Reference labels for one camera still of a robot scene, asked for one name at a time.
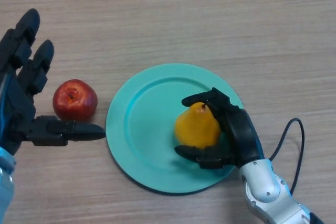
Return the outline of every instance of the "pear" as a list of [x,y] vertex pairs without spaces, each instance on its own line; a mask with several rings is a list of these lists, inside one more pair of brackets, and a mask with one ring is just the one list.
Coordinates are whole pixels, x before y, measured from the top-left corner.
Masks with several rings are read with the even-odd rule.
[[175,137],[182,145],[203,149],[216,145],[220,136],[219,123],[202,102],[194,103],[176,119]]

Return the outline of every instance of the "red apple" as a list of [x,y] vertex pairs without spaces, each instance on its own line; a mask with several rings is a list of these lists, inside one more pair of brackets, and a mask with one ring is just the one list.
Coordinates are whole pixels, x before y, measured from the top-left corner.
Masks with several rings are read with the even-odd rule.
[[61,120],[90,121],[96,111],[96,92],[81,80],[68,80],[54,93],[52,105]]

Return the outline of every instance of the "black cable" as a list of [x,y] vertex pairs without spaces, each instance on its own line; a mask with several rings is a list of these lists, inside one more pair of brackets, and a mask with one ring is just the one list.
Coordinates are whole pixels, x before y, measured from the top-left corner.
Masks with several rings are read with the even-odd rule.
[[303,150],[304,150],[304,139],[305,139],[305,131],[303,129],[303,124],[301,122],[301,120],[299,118],[293,118],[291,119],[287,125],[286,125],[286,128],[285,130],[283,131],[283,134],[280,138],[280,141],[279,141],[279,144],[277,146],[277,148],[275,149],[274,153],[272,154],[272,156],[269,158],[269,160],[273,160],[276,155],[278,154],[279,150],[281,149],[282,147],[282,144],[283,144],[283,141],[285,140],[285,137],[286,137],[286,134],[290,128],[290,126],[292,125],[293,122],[298,122],[299,125],[300,125],[300,129],[301,129],[301,136],[302,136],[302,139],[301,139],[301,150],[300,150],[300,155],[299,155],[299,160],[298,160],[298,165],[297,165],[297,168],[296,168],[296,171],[295,171],[295,177],[294,177],[294,181],[293,181],[293,184],[292,184],[292,187],[290,188],[290,194],[292,195],[294,193],[294,189],[296,187],[296,184],[298,182],[298,178],[299,178],[299,173],[300,173],[300,168],[301,168],[301,163],[302,163],[302,158],[303,158]]

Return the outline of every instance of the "plate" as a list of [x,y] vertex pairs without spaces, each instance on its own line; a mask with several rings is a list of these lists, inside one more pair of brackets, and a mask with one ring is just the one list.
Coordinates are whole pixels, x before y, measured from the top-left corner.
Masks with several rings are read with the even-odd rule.
[[187,109],[181,100],[212,87],[243,107],[226,81],[194,65],[158,65],[129,79],[114,96],[106,119],[108,145],[119,168],[137,184],[164,194],[194,193],[225,178],[232,166],[200,169],[174,151],[175,121]]

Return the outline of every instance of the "robotic hand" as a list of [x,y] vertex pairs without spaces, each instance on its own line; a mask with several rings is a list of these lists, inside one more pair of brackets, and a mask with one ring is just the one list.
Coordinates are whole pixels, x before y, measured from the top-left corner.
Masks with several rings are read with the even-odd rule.
[[31,9],[0,41],[0,223],[13,198],[14,155],[22,141],[66,146],[69,140],[97,140],[106,135],[103,128],[90,123],[64,122],[55,116],[35,118],[33,97],[44,88],[54,56],[54,46],[46,40],[29,59],[39,23],[38,12]]
[[216,88],[182,100],[184,106],[205,103],[221,130],[226,134],[232,155],[218,146],[204,150],[179,145],[175,151],[197,162],[203,169],[221,169],[234,165],[245,189],[245,202],[253,215],[267,224],[323,224],[304,205],[297,202],[283,178],[275,174],[263,149],[251,119],[244,109],[234,106]]

